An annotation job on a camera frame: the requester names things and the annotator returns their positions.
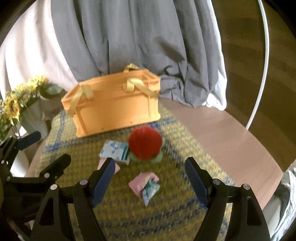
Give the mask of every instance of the red ball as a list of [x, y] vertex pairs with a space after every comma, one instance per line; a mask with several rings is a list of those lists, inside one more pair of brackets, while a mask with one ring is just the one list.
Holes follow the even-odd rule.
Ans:
[[162, 142], [161, 134], [149, 126], [133, 129], [128, 139], [130, 151], [142, 161], [156, 157]]

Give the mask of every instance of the red plush toy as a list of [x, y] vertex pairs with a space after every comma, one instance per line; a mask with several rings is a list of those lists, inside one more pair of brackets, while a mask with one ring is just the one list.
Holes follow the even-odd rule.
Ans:
[[161, 161], [161, 147], [163, 139], [161, 134], [149, 126], [141, 126], [133, 129], [128, 145], [130, 148], [130, 159]]

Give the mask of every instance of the yellow strap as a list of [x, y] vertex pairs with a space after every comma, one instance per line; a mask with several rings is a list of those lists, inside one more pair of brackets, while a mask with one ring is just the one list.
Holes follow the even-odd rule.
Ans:
[[134, 92], [135, 87], [137, 87], [144, 94], [150, 96], [151, 98], [157, 98], [158, 94], [146, 87], [142, 80], [138, 78], [128, 78], [126, 81], [126, 92]]
[[138, 66], [136, 66], [135, 64], [129, 64], [124, 68], [123, 72], [127, 73], [130, 71], [130, 69], [139, 70], [140, 68]]
[[75, 113], [75, 109], [78, 105], [78, 102], [81, 98], [81, 96], [85, 94], [86, 98], [89, 100], [91, 98], [94, 97], [93, 91], [91, 89], [90, 85], [81, 85], [79, 86], [79, 89], [77, 90], [77, 92], [75, 93], [75, 95], [73, 96], [71, 103], [70, 103], [70, 107], [68, 110], [68, 114], [73, 117], [74, 113]]

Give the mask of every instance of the pink cloth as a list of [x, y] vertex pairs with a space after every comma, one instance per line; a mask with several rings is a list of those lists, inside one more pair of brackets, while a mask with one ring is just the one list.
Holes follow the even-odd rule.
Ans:
[[[97, 170], [99, 170], [99, 169], [102, 167], [102, 165], [104, 164], [104, 162], [106, 161], [106, 159], [107, 159], [107, 158], [101, 158]], [[117, 172], [119, 172], [119, 170], [120, 170], [119, 165], [117, 165], [117, 164], [115, 163], [115, 172], [114, 172], [114, 174], [117, 173]]]
[[133, 192], [139, 197], [142, 197], [141, 191], [146, 186], [147, 182], [151, 178], [152, 181], [158, 182], [159, 178], [153, 172], [144, 172], [140, 173], [135, 179], [129, 182], [129, 187], [133, 190]]

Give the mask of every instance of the orange plastic crate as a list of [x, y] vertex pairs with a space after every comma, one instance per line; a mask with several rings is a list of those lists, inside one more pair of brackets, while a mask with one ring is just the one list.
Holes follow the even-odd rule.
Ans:
[[74, 95], [81, 87], [88, 85], [92, 90], [93, 97], [87, 99], [86, 95], [82, 94], [73, 113], [77, 127], [76, 136], [85, 137], [160, 119], [158, 97], [149, 97], [137, 87], [133, 92], [127, 92], [128, 78], [141, 79], [144, 85], [155, 93], [160, 90], [160, 78], [146, 69], [141, 69], [78, 83], [62, 98], [64, 109], [68, 112]]

